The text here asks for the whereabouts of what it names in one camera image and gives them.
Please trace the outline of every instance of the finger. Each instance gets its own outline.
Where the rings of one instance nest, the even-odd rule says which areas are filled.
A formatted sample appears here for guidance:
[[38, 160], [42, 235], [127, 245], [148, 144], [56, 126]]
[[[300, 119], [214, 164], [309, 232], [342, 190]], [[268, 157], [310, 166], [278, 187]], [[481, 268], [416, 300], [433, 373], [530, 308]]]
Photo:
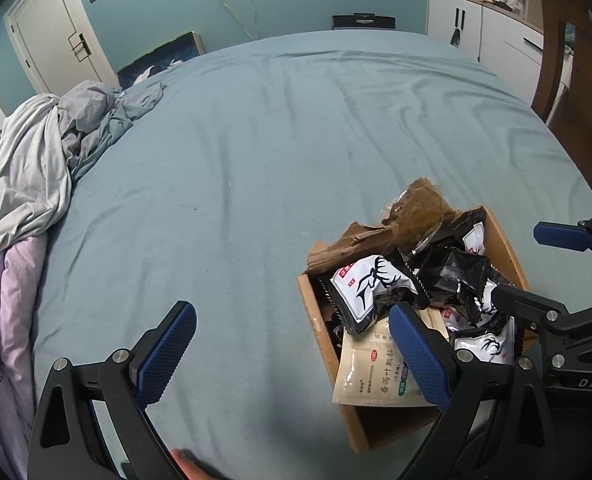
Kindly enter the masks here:
[[178, 466], [189, 480], [214, 480], [211, 476], [205, 473], [201, 468], [185, 457], [185, 454], [180, 449], [172, 449], [171, 454]]

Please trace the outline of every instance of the brown wooden chair back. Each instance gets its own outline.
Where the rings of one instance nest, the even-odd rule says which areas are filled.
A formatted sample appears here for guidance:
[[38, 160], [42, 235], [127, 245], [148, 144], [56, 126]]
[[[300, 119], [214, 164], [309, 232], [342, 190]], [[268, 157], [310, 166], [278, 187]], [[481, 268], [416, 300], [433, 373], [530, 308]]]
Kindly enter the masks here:
[[544, 45], [532, 109], [545, 121], [553, 107], [563, 67], [565, 26], [576, 27], [569, 93], [550, 129], [592, 189], [592, 21], [583, 0], [542, 0]]

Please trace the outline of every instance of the mattress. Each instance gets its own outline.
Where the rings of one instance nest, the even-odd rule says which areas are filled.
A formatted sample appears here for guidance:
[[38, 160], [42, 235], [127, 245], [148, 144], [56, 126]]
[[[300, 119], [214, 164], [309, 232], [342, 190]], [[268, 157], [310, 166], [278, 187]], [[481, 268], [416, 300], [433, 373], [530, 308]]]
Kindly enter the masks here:
[[456, 48], [395, 31], [297, 34], [128, 91], [158, 80], [162, 101], [80, 181], [52, 231], [37, 395], [55, 359], [104, 360], [187, 300], [197, 333], [147, 410], [167, 446], [236, 480], [396, 478], [428, 428], [351, 451], [295, 277], [316, 239], [377, 222], [419, 176], [454, 207], [493, 210], [533, 291], [592, 305], [592, 254], [532, 238], [538, 221], [589, 218], [592, 192], [538, 117]]

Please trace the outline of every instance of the pink fabric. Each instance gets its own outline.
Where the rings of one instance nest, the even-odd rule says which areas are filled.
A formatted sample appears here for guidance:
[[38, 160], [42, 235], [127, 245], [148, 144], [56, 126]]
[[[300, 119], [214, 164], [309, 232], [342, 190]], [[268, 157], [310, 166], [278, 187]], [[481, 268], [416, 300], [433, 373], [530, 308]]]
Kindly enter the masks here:
[[0, 254], [0, 466], [27, 477], [35, 415], [29, 333], [47, 251], [47, 234], [30, 237]]

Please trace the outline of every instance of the hanging cord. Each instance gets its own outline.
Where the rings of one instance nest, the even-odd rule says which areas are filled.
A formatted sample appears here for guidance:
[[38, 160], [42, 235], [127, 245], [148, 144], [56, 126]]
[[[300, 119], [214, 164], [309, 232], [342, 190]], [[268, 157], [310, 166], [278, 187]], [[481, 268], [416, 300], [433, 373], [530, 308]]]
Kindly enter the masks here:
[[226, 3], [226, 1], [224, 0], [219, 0], [221, 4], [223, 4], [225, 6], [225, 9], [228, 10], [231, 15], [234, 17], [234, 19], [236, 20], [236, 22], [240, 23], [240, 26], [243, 28], [245, 34], [247, 35], [247, 37], [249, 38], [250, 41], [253, 41], [252, 35], [249, 34], [249, 31], [247, 30], [247, 28], [245, 27], [245, 24], [243, 22], [240, 21], [240, 18], [238, 18], [238, 15], [236, 14], [236, 11], [234, 9], [232, 9], [231, 7], [229, 7]]
[[261, 40], [260, 25], [258, 25], [258, 9], [255, 6], [255, 1], [251, 0], [251, 3], [253, 8], [253, 23], [256, 27], [256, 32], [258, 33], [258, 39]]

